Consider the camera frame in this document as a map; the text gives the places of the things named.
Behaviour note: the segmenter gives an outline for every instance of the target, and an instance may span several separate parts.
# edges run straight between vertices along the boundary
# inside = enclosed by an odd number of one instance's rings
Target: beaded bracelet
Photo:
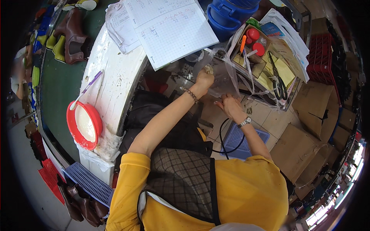
[[[191,97],[193,97],[193,99],[195,101],[195,104],[197,104],[199,102],[199,100],[196,98],[196,96],[189,89],[181,86],[180,90],[189,93],[191,95]]]

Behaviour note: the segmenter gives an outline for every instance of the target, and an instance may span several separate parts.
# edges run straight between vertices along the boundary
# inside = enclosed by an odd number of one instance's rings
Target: plaid pattern
[[[180,211],[212,219],[210,158],[196,152],[161,148],[151,157],[144,188]]]

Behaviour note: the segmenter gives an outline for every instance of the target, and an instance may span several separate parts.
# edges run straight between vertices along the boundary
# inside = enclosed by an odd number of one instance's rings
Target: purple handle
[[[82,94],[85,94],[85,92],[89,89],[89,87],[95,82],[95,80],[101,75],[103,72],[99,71],[95,77],[89,82],[89,84],[86,86],[86,88],[82,91]]]

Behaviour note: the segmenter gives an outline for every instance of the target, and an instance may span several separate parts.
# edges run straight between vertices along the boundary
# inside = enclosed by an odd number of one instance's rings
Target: yellow shirt
[[[106,230],[140,230],[137,201],[149,171],[150,158],[139,153],[122,156],[117,187],[113,194]],[[266,231],[278,230],[288,213],[288,192],[284,177],[272,160],[257,155],[216,160],[216,187],[222,224],[254,224]],[[152,197],[142,214],[145,230],[210,230],[215,225],[175,211]]]

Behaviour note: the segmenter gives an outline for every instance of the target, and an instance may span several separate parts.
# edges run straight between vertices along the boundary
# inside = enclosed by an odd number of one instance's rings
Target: wristwatch
[[[247,117],[243,122],[241,122],[240,124],[238,124],[238,128],[241,128],[242,126],[248,124],[248,123],[251,123],[252,122],[252,119],[251,117]]]

